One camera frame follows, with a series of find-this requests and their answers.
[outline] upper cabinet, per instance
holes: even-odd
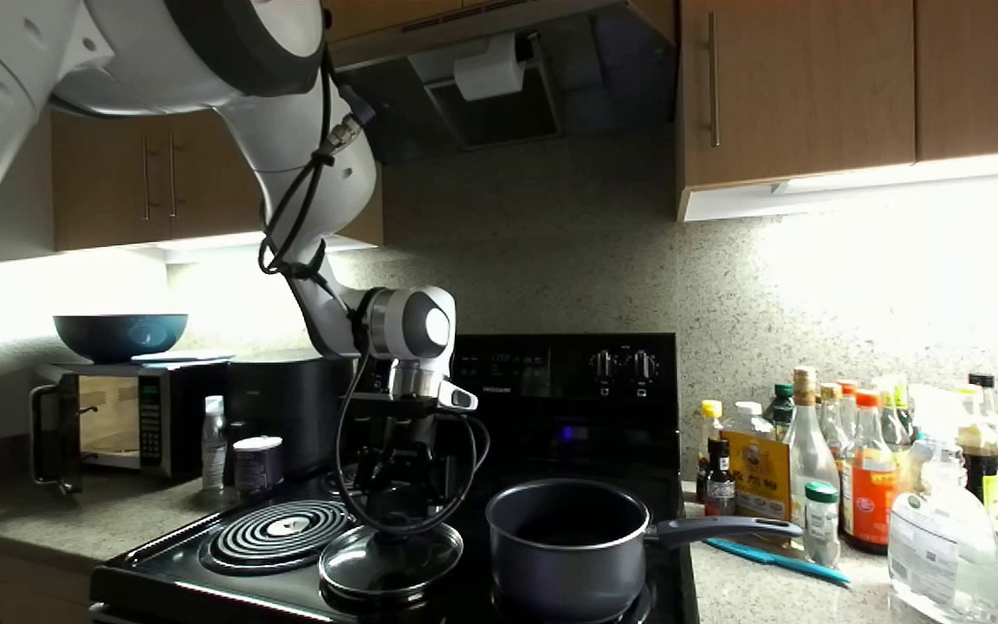
[[[261,233],[263,197],[217,113],[50,113],[54,249]],[[338,240],[381,242],[381,195]]]
[[[331,12],[328,37],[356,37],[383,28],[423,23],[483,0],[321,0]]]
[[[686,187],[914,160],[912,0],[688,0]]]
[[[998,152],[998,0],[917,0],[917,157]]]

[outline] stove control panel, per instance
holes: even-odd
[[[673,331],[456,336],[452,381],[478,396],[622,397],[676,396]]]

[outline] microwave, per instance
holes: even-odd
[[[63,366],[31,392],[31,475],[64,493],[83,467],[194,478],[209,396],[225,396],[225,359]]]

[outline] cup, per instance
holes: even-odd
[[[241,502],[270,496],[282,482],[282,440],[241,438],[230,444],[230,489]]]

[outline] pot lid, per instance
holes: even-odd
[[[464,536],[445,524],[406,534],[352,527],[324,544],[319,575],[346,598],[412,598],[444,578],[459,554]]]

